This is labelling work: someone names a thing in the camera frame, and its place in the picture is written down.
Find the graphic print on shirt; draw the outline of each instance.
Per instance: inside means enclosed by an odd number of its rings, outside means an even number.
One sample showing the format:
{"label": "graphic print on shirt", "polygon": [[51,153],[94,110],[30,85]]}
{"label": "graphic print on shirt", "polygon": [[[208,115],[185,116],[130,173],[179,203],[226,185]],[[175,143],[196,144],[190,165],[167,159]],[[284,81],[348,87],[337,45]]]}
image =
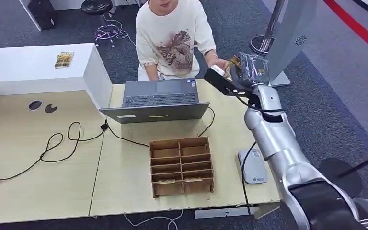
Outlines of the graphic print on shirt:
{"label": "graphic print on shirt", "polygon": [[187,31],[181,30],[166,46],[159,46],[166,63],[174,69],[190,71],[193,67],[193,53],[191,49],[191,37]]}

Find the wooden compartment box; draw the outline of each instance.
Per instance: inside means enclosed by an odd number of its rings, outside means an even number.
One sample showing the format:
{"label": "wooden compartment box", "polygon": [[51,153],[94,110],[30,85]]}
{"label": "wooden compartment box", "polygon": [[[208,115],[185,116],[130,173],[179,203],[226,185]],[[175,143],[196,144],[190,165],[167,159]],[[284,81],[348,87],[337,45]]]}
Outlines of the wooden compartment box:
{"label": "wooden compartment box", "polygon": [[214,192],[214,172],[208,138],[150,143],[153,196]]}

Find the laptop keyboard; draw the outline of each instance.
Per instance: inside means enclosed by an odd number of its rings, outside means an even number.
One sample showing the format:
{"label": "laptop keyboard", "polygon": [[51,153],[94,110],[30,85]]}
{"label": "laptop keyboard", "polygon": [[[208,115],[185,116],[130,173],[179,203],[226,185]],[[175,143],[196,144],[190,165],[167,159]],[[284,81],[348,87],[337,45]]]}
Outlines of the laptop keyboard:
{"label": "laptop keyboard", "polygon": [[195,93],[126,97],[127,107],[196,103]]}

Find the metal pole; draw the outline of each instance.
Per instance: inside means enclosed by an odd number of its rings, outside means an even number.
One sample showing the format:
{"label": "metal pole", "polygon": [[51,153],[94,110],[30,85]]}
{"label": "metal pole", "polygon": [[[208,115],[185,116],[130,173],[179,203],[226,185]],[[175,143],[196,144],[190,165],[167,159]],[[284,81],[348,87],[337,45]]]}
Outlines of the metal pole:
{"label": "metal pole", "polygon": [[273,36],[274,25],[276,24],[281,9],[283,8],[284,0],[277,0],[276,5],[274,6],[272,16],[270,18],[269,26],[267,27],[266,34],[264,35],[262,45],[260,46],[260,51],[267,51],[269,48],[270,40]]}
{"label": "metal pole", "polygon": [[283,9],[285,0],[277,0],[276,5],[274,6],[272,16],[270,17],[270,22],[267,27],[266,33],[264,36],[256,36],[251,41],[252,50],[261,55],[267,55],[270,49],[271,44],[274,41],[273,31],[275,24],[280,16],[281,10]]}

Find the laptop lid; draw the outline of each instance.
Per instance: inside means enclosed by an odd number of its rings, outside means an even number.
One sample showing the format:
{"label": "laptop lid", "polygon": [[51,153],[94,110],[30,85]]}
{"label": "laptop lid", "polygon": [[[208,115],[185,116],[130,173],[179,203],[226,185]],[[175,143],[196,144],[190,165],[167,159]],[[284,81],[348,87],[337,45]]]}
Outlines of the laptop lid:
{"label": "laptop lid", "polygon": [[131,108],[107,108],[100,109],[99,111],[115,121],[125,124],[200,119],[204,115],[208,106],[209,103],[193,103]]}

